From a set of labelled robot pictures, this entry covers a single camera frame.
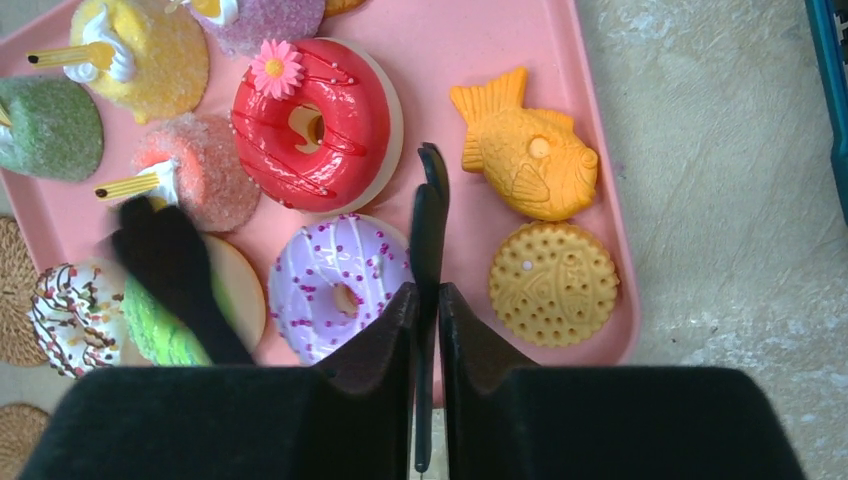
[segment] pink frosting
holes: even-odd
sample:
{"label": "pink frosting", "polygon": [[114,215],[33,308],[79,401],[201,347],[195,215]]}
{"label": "pink frosting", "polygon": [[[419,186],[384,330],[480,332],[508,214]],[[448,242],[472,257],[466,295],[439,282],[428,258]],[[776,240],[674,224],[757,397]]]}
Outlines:
{"label": "pink frosting", "polygon": [[[271,317],[301,363],[312,365],[364,330],[404,282],[412,281],[405,239],[355,213],[301,228],[271,267]],[[338,310],[346,285],[355,318]]]}

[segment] white whipped cream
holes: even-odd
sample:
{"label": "white whipped cream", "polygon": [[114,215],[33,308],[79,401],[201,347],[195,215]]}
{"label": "white whipped cream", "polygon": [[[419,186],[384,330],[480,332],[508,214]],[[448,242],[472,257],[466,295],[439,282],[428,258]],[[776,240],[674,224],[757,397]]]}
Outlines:
{"label": "white whipped cream", "polygon": [[[238,20],[238,0],[218,0],[218,5],[221,7],[221,13],[215,17],[206,17],[210,22],[223,27],[230,25]],[[183,5],[188,5],[191,0],[183,0]]]}
{"label": "white whipped cream", "polygon": [[[82,43],[88,45],[94,42],[108,43],[115,49],[109,76],[121,83],[127,83],[135,76],[135,58],[129,47],[123,44],[121,38],[109,23],[109,7],[103,4],[103,11],[89,20],[82,30]],[[96,80],[100,70],[91,63],[81,63],[65,67],[65,75],[77,83],[88,83]]]}
{"label": "white whipped cream", "polygon": [[156,165],[151,165],[138,172],[138,175],[155,173],[159,178],[159,185],[145,195],[148,197],[159,197],[167,205],[178,206],[180,201],[177,196],[177,160],[172,158]]}

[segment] yellow cake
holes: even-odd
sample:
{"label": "yellow cake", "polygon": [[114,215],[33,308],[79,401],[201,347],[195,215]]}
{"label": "yellow cake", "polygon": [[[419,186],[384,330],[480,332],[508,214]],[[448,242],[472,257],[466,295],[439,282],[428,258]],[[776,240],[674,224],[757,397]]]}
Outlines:
{"label": "yellow cake", "polygon": [[206,90],[209,53],[200,25],[186,9],[165,13],[167,0],[84,0],[71,21],[72,46],[106,43],[109,69],[91,63],[65,67],[147,123],[193,110]]}

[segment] beige cookie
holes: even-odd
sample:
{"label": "beige cookie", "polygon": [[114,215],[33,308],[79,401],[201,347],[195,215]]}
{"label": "beige cookie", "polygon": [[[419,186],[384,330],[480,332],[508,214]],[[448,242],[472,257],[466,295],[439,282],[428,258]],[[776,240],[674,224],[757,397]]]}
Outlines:
{"label": "beige cookie", "polygon": [[489,273],[498,318],[545,347],[579,343],[609,319],[618,292],[609,253],[566,222],[524,225],[501,245]]}
{"label": "beige cookie", "polygon": [[327,0],[327,6],[324,7],[324,18],[347,13],[363,3],[365,3],[365,0]]}

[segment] yellow wafer stick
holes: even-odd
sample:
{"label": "yellow wafer stick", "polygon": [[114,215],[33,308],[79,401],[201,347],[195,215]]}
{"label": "yellow wafer stick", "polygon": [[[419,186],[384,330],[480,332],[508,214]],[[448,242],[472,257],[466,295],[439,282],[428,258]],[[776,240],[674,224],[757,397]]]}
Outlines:
{"label": "yellow wafer stick", "polygon": [[155,173],[147,173],[98,185],[94,187],[94,194],[101,201],[109,201],[149,192],[157,186],[159,177]]}
{"label": "yellow wafer stick", "polygon": [[12,119],[9,118],[9,113],[3,108],[3,104],[0,104],[0,125],[6,125],[12,128]]}
{"label": "yellow wafer stick", "polygon": [[100,70],[108,70],[112,66],[115,49],[105,42],[92,42],[75,47],[54,48],[51,50],[36,50],[27,52],[27,60],[35,68],[64,67],[91,63]]}
{"label": "yellow wafer stick", "polygon": [[[165,13],[174,13],[182,3],[182,0],[171,0]],[[204,17],[215,18],[221,14],[221,0],[191,0],[191,6]]]}

